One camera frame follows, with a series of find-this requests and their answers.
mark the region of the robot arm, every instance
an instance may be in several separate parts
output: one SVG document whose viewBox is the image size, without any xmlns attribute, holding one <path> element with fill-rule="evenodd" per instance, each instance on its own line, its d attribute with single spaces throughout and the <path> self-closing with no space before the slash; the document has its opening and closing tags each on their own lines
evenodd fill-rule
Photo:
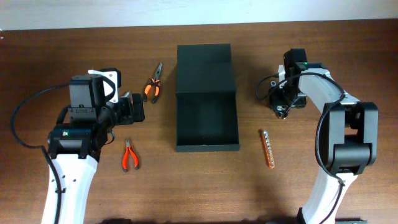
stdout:
<svg viewBox="0 0 398 224">
<path fill-rule="evenodd" d="M 60 178 L 61 189 L 57 188 L 50 170 L 43 224 L 54 223 L 58 206 L 58 223 L 83 223 L 88 191 L 108 133 L 117 125 L 145 119 L 140 94 L 132 94 L 132 102 L 128 93 L 118 97 L 121 74 L 117 69 L 89 70 L 88 73 L 70 80 L 71 105 L 60 113 L 49 134 L 49 156 Z M 67 112 L 69 124 L 63 123 Z"/>
<path fill-rule="evenodd" d="M 317 73 L 331 78 L 321 63 L 308 63 L 304 49 L 292 49 L 284 54 L 285 68 L 279 65 L 280 86 L 270 90 L 270 108 L 279 118 L 285 118 L 290 108 L 303 108 L 308 96 L 322 113 L 325 105 L 341 96 L 340 90 Z M 295 80 L 289 77 L 303 74 Z M 299 210 L 299 223 L 335 223 L 338 207 L 348 189 L 364 168 L 376 160 L 377 107 L 363 103 L 345 92 L 345 98 L 326 115 L 320 127 L 320 156 L 328 172 L 344 182 L 340 183 L 321 167 L 308 202 Z M 345 135 L 345 128 L 357 129 L 355 135 Z"/>
</svg>

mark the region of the pliers handle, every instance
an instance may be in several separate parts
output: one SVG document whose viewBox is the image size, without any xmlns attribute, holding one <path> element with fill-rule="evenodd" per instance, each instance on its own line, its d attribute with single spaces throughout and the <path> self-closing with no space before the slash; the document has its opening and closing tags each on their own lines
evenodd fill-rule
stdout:
<svg viewBox="0 0 398 224">
<path fill-rule="evenodd" d="M 151 78 L 151 80 L 149 80 L 149 83 L 147 84 L 147 86 L 145 87 L 145 90 L 144 90 L 144 97 L 143 97 L 144 102 L 147 101 L 148 93 L 153 85 L 155 85 L 156 90 L 155 90 L 155 97 L 152 100 L 152 103 L 156 103 L 157 99 L 159 98 L 160 80 L 154 80 L 153 78 Z"/>
<path fill-rule="evenodd" d="M 127 164 L 129 163 L 128 162 L 129 161 L 129 152 L 130 152 L 132 158 L 134 159 L 134 168 L 136 170 L 138 170 L 138 158 L 137 158 L 136 154 L 132 151 L 132 147 L 130 145 L 130 140 L 127 139 L 126 140 L 126 152 L 124 153 L 123 161 L 122 161 L 122 168 L 123 168 L 124 172 L 128 171 Z"/>
</svg>

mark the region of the orange handle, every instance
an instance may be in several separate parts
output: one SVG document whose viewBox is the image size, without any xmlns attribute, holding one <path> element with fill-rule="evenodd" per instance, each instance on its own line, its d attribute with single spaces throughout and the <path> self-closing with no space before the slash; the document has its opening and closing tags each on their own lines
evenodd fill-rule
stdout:
<svg viewBox="0 0 398 224">
<path fill-rule="evenodd" d="M 155 96 L 158 96 L 158 95 L 159 95 L 159 91 L 160 91 L 160 88 L 159 88 L 159 87 L 156 87 Z"/>
<path fill-rule="evenodd" d="M 123 161 L 122 161 L 122 168 L 123 168 L 124 172 L 127 172 L 127 160 L 128 159 L 129 159 L 129 153 L 126 148 L 126 152 L 124 153 Z"/>
<path fill-rule="evenodd" d="M 132 158 L 134 159 L 134 168 L 138 169 L 138 158 L 137 158 L 136 154 L 131 149 L 129 149 L 129 150 L 130 150 L 130 154 L 132 155 Z"/>
<path fill-rule="evenodd" d="M 150 90 L 151 88 L 152 88 L 151 85 L 147 85 L 147 86 L 145 87 L 144 93 L 145 93 L 146 95 L 148 95 L 149 90 Z"/>
</svg>

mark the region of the box lid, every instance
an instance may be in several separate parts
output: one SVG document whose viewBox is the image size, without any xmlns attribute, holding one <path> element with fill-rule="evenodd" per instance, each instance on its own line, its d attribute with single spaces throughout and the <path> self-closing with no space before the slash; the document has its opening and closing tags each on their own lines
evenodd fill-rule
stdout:
<svg viewBox="0 0 398 224">
<path fill-rule="evenodd" d="M 177 58 L 177 94 L 236 92 L 229 44 L 179 45 Z"/>
</svg>

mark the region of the wooden surface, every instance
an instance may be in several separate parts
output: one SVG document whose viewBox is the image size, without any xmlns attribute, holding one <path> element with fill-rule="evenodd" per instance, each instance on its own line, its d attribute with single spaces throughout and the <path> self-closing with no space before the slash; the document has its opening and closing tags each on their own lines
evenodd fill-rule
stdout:
<svg viewBox="0 0 398 224">
<path fill-rule="evenodd" d="M 114 129 L 88 194 L 85 223 L 105 218 L 157 222 L 212 222 L 295 216 L 318 172 L 314 156 L 320 116 L 313 103 L 279 120 L 254 97 L 256 83 L 277 71 L 283 53 L 305 48 L 333 78 L 379 108 L 376 163 L 349 188 L 337 217 L 370 223 L 398 220 L 398 21 L 335 21 L 221 26 L 126 27 L 13 31 L 0 40 L 0 220 L 39 223 L 49 169 L 39 150 L 21 147 L 9 130 L 13 109 L 29 95 L 67 83 L 88 69 L 116 67 L 121 92 L 141 93 L 163 62 L 158 103 L 144 105 L 146 120 Z M 175 78 L 178 44 L 230 43 L 239 121 L 239 152 L 176 153 Z M 25 105 L 20 137 L 46 144 L 68 89 Z M 276 168 L 265 163 L 258 129 L 271 137 Z M 124 139 L 131 138 L 140 170 L 124 173 Z"/>
</svg>

